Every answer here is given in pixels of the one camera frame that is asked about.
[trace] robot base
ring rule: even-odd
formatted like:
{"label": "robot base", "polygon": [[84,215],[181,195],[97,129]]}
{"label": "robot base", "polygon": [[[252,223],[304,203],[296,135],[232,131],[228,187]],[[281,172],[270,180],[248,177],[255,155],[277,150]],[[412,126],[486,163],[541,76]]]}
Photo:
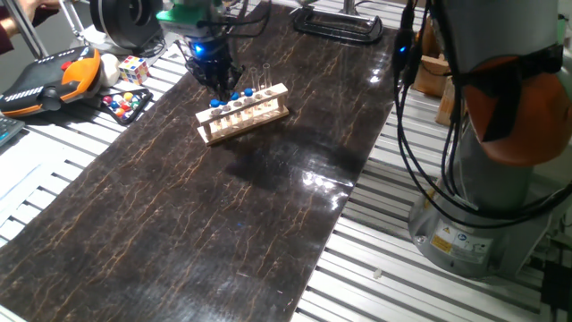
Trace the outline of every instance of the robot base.
{"label": "robot base", "polygon": [[[475,229],[452,223],[425,202],[418,200],[409,215],[413,243],[435,265],[464,277],[516,275],[551,223],[551,214],[546,214],[506,228]],[[449,202],[439,198],[437,204],[447,208]],[[458,215],[460,210],[451,208],[449,205],[448,213],[457,211]],[[479,225],[503,222],[468,213],[456,217]]]}
{"label": "robot base", "polygon": [[[532,167],[493,162],[483,152],[471,126],[459,143],[453,173],[463,198],[480,209],[517,209],[562,187],[559,182],[535,174]],[[463,223],[499,225],[507,222],[470,214],[437,194],[433,200]],[[569,203],[570,198],[551,212],[520,224],[483,229],[453,223],[422,197],[411,209],[408,229],[423,255],[451,273],[464,277],[514,276],[546,233],[553,232]]]}

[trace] metal bar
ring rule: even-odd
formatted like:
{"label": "metal bar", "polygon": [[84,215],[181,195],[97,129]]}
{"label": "metal bar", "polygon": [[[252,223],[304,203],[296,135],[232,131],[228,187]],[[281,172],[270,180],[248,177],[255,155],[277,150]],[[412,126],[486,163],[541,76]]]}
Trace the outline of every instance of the metal bar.
{"label": "metal bar", "polygon": [[16,0],[4,0],[4,5],[10,13],[10,16],[14,19],[18,30],[34,57],[36,57],[37,60],[48,57],[49,53],[39,39],[34,26],[32,26],[32,22],[21,8],[20,3]]}
{"label": "metal bar", "polygon": [[71,32],[75,37],[81,37],[81,32],[83,31],[83,25],[81,24],[80,17],[75,11],[75,7],[69,0],[60,0],[60,7],[62,8],[65,18],[70,23]]}

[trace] colored ball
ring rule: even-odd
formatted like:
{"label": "colored ball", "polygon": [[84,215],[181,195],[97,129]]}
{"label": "colored ball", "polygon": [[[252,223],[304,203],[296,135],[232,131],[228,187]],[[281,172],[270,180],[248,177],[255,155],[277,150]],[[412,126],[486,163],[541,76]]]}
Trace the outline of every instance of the colored ball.
{"label": "colored ball", "polygon": [[121,103],[123,101],[123,96],[121,96],[119,94],[114,95],[114,101],[117,103]]}
{"label": "colored ball", "polygon": [[133,111],[125,112],[125,114],[122,116],[122,119],[127,120],[132,115],[133,115]]}
{"label": "colored ball", "polygon": [[133,98],[133,94],[131,94],[130,92],[127,92],[127,93],[123,94],[123,98],[125,98],[125,100],[129,102]]}
{"label": "colored ball", "polygon": [[102,101],[104,102],[105,105],[110,105],[111,102],[113,102],[113,100],[111,99],[110,96],[104,97],[104,99],[102,99]]}

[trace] test tube rack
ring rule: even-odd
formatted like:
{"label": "test tube rack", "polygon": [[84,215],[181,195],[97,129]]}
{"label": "test tube rack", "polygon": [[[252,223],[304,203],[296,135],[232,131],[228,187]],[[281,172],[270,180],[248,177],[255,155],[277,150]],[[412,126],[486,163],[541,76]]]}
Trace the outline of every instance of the test tube rack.
{"label": "test tube rack", "polygon": [[287,94],[288,89],[280,83],[217,107],[220,114],[213,113],[214,108],[198,112],[198,133],[210,146],[284,117],[289,114],[284,105]]}

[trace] sticker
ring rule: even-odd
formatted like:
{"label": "sticker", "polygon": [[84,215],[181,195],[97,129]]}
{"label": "sticker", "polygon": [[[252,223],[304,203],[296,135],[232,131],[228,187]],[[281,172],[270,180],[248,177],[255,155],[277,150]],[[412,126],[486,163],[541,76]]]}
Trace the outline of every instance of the sticker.
{"label": "sticker", "polygon": [[439,220],[431,244],[454,258],[467,262],[482,264],[489,249],[492,238],[473,236],[452,225]]}

